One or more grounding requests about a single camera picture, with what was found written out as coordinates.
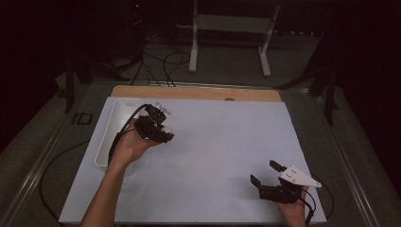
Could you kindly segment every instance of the stand leg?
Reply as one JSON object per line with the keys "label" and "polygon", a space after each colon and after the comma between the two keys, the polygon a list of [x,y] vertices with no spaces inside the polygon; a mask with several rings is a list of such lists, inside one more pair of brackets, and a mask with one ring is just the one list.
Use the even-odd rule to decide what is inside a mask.
{"label": "stand leg", "polygon": [[271,17],[270,23],[268,24],[269,29],[268,29],[268,32],[266,33],[265,42],[263,43],[262,46],[259,46],[259,48],[258,48],[260,63],[262,64],[263,76],[265,76],[266,78],[269,78],[271,76],[269,63],[268,63],[268,57],[266,56],[266,51],[268,50],[269,42],[271,39],[271,35],[273,33],[274,24],[277,19],[279,9],[280,9],[280,5],[277,5],[276,8],[274,9],[274,13]]}
{"label": "stand leg", "polygon": [[197,71],[198,61],[198,0],[194,0],[194,18],[192,25],[192,49],[189,59],[189,72],[195,73]]}
{"label": "stand leg", "polygon": [[336,73],[330,72],[329,81],[326,90],[326,102],[324,106],[324,115],[330,125],[333,125],[333,105],[334,105],[334,90],[336,87]]}
{"label": "stand leg", "polygon": [[309,93],[311,96],[320,96],[329,82],[330,71],[324,68],[309,88]]}

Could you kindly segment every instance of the wire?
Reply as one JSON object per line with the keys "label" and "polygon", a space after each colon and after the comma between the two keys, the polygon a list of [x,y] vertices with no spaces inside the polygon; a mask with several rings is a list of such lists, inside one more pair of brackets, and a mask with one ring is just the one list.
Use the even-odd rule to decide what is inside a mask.
{"label": "wire", "polygon": [[123,128],[121,128],[120,133],[124,134],[125,129],[128,127],[128,125],[130,124],[130,122],[132,121],[132,119],[136,116],[136,114],[138,114],[142,109],[144,109],[145,107],[147,107],[148,104],[144,104],[140,107],[138,107],[138,109],[136,109],[136,111],[133,112],[133,114],[130,116],[130,118],[128,118],[127,122],[124,124]]}
{"label": "wire", "polygon": [[326,188],[326,190],[327,190],[327,192],[328,192],[328,194],[329,194],[329,196],[330,196],[330,199],[331,199],[331,201],[332,201],[332,205],[331,205],[331,209],[330,209],[330,212],[328,213],[328,215],[326,216],[326,219],[329,219],[329,218],[331,218],[331,216],[333,215],[333,213],[334,213],[334,197],[333,197],[333,194],[332,194],[332,192],[330,191],[330,189],[328,188],[328,186],[320,179],[320,178],[318,178],[316,175],[313,175],[313,174],[311,174],[312,175],[312,177],[313,178],[315,178],[316,180],[318,180],[321,184],[323,184],[323,186]]}
{"label": "wire", "polygon": [[306,200],[304,200],[304,199],[302,199],[302,198],[300,198],[299,200],[300,200],[301,202],[303,202],[303,203],[309,208],[309,212],[307,213],[307,217],[306,217],[306,220],[305,220],[306,226],[308,226],[310,220],[311,220],[312,217],[313,217],[313,214],[315,213],[315,210],[312,209],[312,207],[310,206],[309,203],[307,203]]}
{"label": "wire", "polygon": [[164,48],[160,48],[160,49],[173,49],[173,50],[175,50],[175,52],[180,52],[183,55],[186,55],[188,57],[188,59],[185,60],[185,61],[180,61],[180,62],[171,62],[171,61],[166,61],[166,60],[160,59],[160,58],[158,58],[158,57],[156,57],[154,55],[151,55],[151,54],[149,54],[147,52],[144,52],[144,54],[148,55],[149,57],[152,57],[153,59],[156,59],[156,60],[159,60],[159,61],[165,61],[166,63],[169,63],[169,64],[184,64],[184,63],[189,62],[189,54],[188,53],[182,52],[180,50],[177,50],[177,49],[174,49],[174,48],[171,48],[171,47],[164,47]]}
{"label": "wire", "polygon": [[71,150],[73,150],[73,149],[75,149],[75,148],[78,148],[79,146],[85,145],[85,144],[87,144],[87,143],[89,143],[89,140],[88,140],[88,141],[84,141],[84,142],[82,142],[82,143],[79,143],[79,144],[77,144],[77,145],[75,145],[75,146],[72,146],[71,148],[68,148],[68,149],[64,150],[63,152],[61,152],[60,154],[58,154],[56,157],[54,157],[54,158],[49,162],[49,164],[47,165],[47,167],[46,167],[46,169],[44,170],[44,173],[42,174],[42,177],[41,177],[41,179],[40,179],[40,181],[39,181],[39,194],[40,194],[40,196],[41,196],[41,201],[42,201],[42,203],[44,204],[44,207],[48,210],[48,212],[50,213],[50,215],[53,217],[53,219],[54,219],[55,221],[57,221],[58,224],[59,224],[60,226],[62,226],[62,227],[65,227],[65,225],[62,224],[62,223],[59,223],[59,217],[54,213],[54,211],[51,209],[51,207],[49,206],[49,204],[47,203],[47,201],[46,201],[45,198],[44,198],[44,192],[43,192],[44,175],[46,174],[47,170],[51,167],[51,165],[52,165],[57,159],[59,159],[60,157],[62,157],[63,154],[65,154],[65,153],[67,153],[68,151],[71,151]]}
{"label": "wire", "polygon": [[147,74],[148,84],[147,84],[147,86],[149,86],[149,84],[150,84],[150,78],[149,78],[149,76],[151,76],[151,77],[157,82],[157,84],[159,84],[159,86],[161,87],[162,85],[159,83],[159,81],[158,81],[158,80],[153,76],[153,74],[151,73],[151,68],[150,68],[150,66],[147,65],[147,64],[145,64],[145,63],[144,63],[144,66],[145,66],[145,69],[148,71],[148,74]]}
{"label": "wire", "polygon": [[174,81],[171,79],[170,76],[171,76],[171,74],[180,66],[180,64],[183,62],[183,54],[180,55],[180,56],[181,56],[180,63],[176,64],[176,66],[174,67],[174,69],[171,70],[169,73],[168,73],[167,70],[166,70],[166,62],[167,62],[167,59],[168,59],[170,56],[173,56],[173,55],[175,55],[175,54],[177,54],[177,53],[181,54],[181,52],[173,52],[173,53],[171,53],[171,54],[166,55],[166,56],[165,56],[165,59],[164,59],[164,61],[163,61],[163,71],[165,71],[165,74],[166,74],[166,82],[167,82],[167,85],[168,85],[168,86],[170,86],[170,84],[169,84],[170,81],[171,81],[171,84],[173,84],[174,87],[176,86],[176,85],[174,84]]}
{"label": "wire", "polygon": [[307,192],[306,190],[304,190],[304,189],[302,189],[303,191],[305,191],[306,192],[306,194],[312,199],[312,201],[313,201],[313,212],[315,212],[316,211],[316,202],[315,202],[315,199],[312,197],[312,195],[310,195],[310,193],[309,192]]}

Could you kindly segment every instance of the wooden edge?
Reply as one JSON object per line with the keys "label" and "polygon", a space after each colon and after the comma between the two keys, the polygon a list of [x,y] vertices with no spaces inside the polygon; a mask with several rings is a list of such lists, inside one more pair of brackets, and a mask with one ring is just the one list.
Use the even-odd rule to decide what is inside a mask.
{"label": "wooden edge", "polygon": [[277,91],[239,88],[155,87],[117,85],[111,96],[281,102]]}

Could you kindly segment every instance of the forearm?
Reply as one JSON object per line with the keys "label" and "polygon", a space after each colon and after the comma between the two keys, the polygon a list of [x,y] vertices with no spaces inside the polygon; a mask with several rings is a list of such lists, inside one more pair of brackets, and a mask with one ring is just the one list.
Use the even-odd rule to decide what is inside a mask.
{"label": "forearm", "polygon": [[118,195],[124,180],[124,171],[125,168],[120,166],[108,167],[80,226],[113,226]]}
{"label": "forearm", "polygon": [[302,220],[286,220],[287,227],[306,227],[305,221]]}

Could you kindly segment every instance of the white stand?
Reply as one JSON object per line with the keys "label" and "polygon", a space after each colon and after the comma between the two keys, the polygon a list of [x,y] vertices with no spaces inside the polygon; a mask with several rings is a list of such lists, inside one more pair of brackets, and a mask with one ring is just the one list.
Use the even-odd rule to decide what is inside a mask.
{"label": "white stand", "polygon": [[194,0],[194,18],[192,26],[193,36],[189,72],[195,73],[197,71],[198,29],[208,29],[266,34],[265,42],[259,46],[258,51],[260,62],[262,64],[263,76],[270,77],[270,68],[268,58],[266,57],[266,50],[268,49],[279,9],[280,6],[277,5],[271,18],[206,15],[198,14],[198,0]]}

